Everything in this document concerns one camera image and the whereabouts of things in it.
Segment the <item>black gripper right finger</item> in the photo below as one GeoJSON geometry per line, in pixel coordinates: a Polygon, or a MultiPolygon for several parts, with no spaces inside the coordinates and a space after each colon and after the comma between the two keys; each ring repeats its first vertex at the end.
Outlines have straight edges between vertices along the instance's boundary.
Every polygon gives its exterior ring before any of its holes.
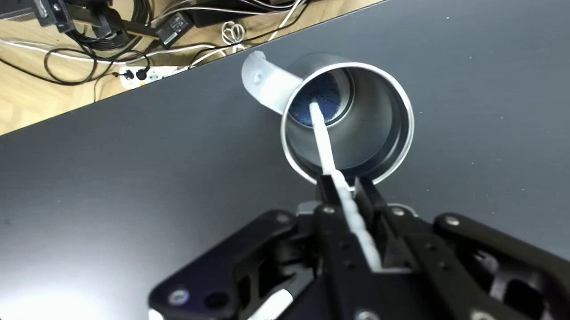
{"type": "Polygon", "coordinates": [[[387,204],[368,178],[355,203],[384,268],[409,268],[450,320],[570,320],[570,261],[466,215],[430,222],[387,204]]]}

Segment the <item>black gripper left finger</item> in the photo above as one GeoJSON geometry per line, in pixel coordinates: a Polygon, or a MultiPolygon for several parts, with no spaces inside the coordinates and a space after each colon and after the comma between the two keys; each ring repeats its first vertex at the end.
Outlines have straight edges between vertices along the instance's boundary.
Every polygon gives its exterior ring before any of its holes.
{"type": "Polygon", "coordinates": [[[332,181],[304,215],[268,210],[159,281],[147,297],[163,320],[247,320],[272,293],[291,304],[275,320],[377,316],[379,275],[348,231],[332,181]]]}

